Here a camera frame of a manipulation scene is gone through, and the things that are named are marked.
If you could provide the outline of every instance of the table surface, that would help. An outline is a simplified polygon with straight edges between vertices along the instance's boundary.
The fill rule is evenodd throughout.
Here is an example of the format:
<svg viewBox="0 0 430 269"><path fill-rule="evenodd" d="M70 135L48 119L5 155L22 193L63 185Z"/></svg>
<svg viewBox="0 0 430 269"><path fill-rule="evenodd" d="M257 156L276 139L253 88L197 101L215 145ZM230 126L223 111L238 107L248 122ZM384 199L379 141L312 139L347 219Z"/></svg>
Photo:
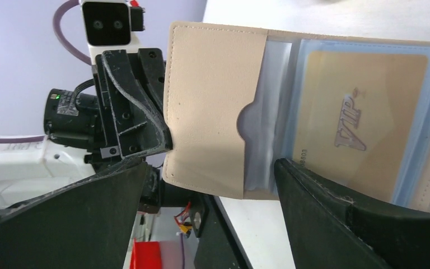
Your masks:
<svg viewBox="0 0 430 269"><path fill-rule="evenodd" d="M208 0L204 22L430 41L430 0ZM221 198L253 268L294 268L278 201Z"/></svg>

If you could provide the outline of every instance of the red object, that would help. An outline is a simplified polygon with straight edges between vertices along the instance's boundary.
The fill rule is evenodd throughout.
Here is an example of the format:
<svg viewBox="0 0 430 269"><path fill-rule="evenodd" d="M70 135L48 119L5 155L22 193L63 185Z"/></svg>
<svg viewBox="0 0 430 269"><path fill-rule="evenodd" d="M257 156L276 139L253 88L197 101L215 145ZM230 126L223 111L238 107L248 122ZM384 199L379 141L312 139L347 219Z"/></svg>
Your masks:
<svg viewBox="0 0 430 269"><path fill-rule="evenodd" d="M131 1L129 1L129 3L131 4L131 6L133 6L133 7L139 7L139 3L138 3L138 1L136 1L136 0L131 0Z"/></svg>
<svg viewBox="0 0 430 269"><path fill-rule="evenodd" d="M134 240L129 269L162 269L159 242L136 242Z"/></svg>

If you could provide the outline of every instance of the camera lens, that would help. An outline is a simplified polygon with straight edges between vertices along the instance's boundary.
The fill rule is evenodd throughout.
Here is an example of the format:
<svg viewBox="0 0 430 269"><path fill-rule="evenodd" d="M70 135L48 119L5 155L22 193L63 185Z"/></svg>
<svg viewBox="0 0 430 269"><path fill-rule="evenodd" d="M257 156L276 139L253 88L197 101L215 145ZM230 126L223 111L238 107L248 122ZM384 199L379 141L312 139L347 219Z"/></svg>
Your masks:
<svg viewBox="0 0 430 269"><path fill-rule="evenodd" d="M103 28L103 23L101 21L94 21L93 28L96 30L101 30Z"/></svg>
<svg viewBox="0 0 430 269"><path fill-rule="evenodd" d="M121 21L115 21L114 23L113 23L113 25L114 25L114 27L116 28L116 29L121 29L121 28L123 28L123 23L121 22Z"/></svg>

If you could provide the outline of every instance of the camera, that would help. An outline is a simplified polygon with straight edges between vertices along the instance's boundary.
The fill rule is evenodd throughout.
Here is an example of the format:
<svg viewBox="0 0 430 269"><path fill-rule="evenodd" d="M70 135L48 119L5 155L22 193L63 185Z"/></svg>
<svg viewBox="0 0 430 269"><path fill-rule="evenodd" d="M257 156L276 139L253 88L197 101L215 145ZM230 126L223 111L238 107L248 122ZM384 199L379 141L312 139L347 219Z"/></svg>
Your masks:
<svg viewBox="0 0 430 269"><path fill-rule="evenodd" d="M134 32L144 30L143 8L123 0L81 0L80 5L93 64L105 50L136 53L141 47Z"/></svg>

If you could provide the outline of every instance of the wallet flap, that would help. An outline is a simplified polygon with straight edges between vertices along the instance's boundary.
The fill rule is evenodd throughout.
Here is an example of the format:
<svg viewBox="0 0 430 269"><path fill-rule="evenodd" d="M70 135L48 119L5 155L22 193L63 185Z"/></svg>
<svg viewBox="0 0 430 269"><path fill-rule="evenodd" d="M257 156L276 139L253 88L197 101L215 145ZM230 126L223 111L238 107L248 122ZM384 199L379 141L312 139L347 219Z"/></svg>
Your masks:
<svg viewBox="0 0 430 269"><path fill-rule="evenodd" d="M174 22L164 118L174 149L164 180L178 187L243 198L245 142L240 112L255 96L267 30Z"/></svg>

